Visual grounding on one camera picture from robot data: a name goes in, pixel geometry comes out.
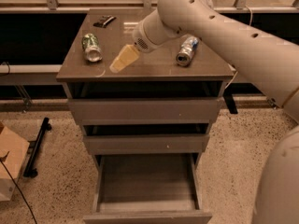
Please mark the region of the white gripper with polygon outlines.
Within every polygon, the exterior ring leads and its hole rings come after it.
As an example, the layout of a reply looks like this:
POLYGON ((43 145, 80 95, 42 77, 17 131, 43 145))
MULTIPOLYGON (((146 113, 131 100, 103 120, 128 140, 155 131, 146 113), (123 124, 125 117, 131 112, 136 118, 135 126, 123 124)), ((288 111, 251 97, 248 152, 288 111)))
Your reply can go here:
POLYGON ((151 12, 146 18, 138 23, 133 31, 133 45, 125 45, 118 56, 112 62, 110 71, 119 73, 125 67, 139 58, 140 52, 150 53, 159 48, 165 42, 179 38, 184 33, 166 26, 157 10, 151 12))

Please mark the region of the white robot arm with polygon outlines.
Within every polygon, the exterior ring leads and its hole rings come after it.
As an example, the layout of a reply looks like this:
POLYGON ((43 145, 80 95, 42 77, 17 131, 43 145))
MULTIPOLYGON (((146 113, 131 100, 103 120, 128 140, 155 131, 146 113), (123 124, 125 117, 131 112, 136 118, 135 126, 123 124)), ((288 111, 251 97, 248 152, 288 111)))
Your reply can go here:
MULTIPOLYGON (((110 66, 119 72, 163 43, 200 38, 295 121, 299 121, 299 46, 222 16, 211 0, 158 0, 139 22, 132 45, 110 66)), ((251 224, 299 224, 299 126, 273 148, 263 168, 251 224)))

